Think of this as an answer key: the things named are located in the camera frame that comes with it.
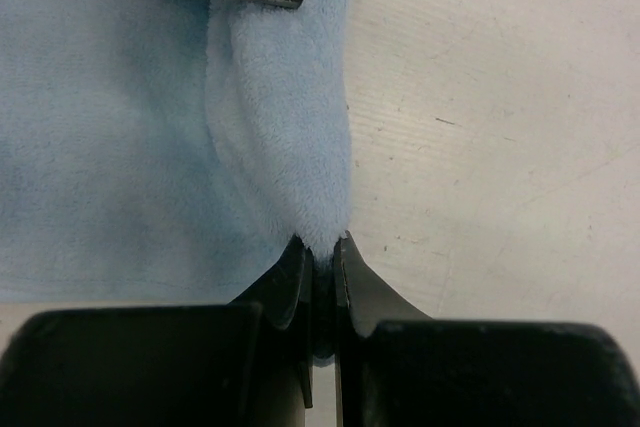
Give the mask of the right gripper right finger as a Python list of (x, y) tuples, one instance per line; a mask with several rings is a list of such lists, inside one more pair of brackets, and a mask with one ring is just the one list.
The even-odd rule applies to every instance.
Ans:
[(390, 365), (374, 331), (389, 321), (429, 321), (369, 267), (347, 232), (332, 260), (335, 288), (335, 370), (337, 421), (340, 426), (389, 426), (391, 382), (378, 371)]

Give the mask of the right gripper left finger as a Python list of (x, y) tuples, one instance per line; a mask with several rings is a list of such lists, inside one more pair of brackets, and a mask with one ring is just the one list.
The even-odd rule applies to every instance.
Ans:
[(306, 410), (312, 401), (313, 256), (294, 237), (228, 304), (242, 410)]

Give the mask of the light blue towel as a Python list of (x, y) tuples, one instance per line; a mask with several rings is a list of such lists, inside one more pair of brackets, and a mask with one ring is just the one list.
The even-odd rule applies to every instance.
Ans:
[(329, 363), (349, 0), (1, 0), (1, 299), (236, 297), (298, 237)]

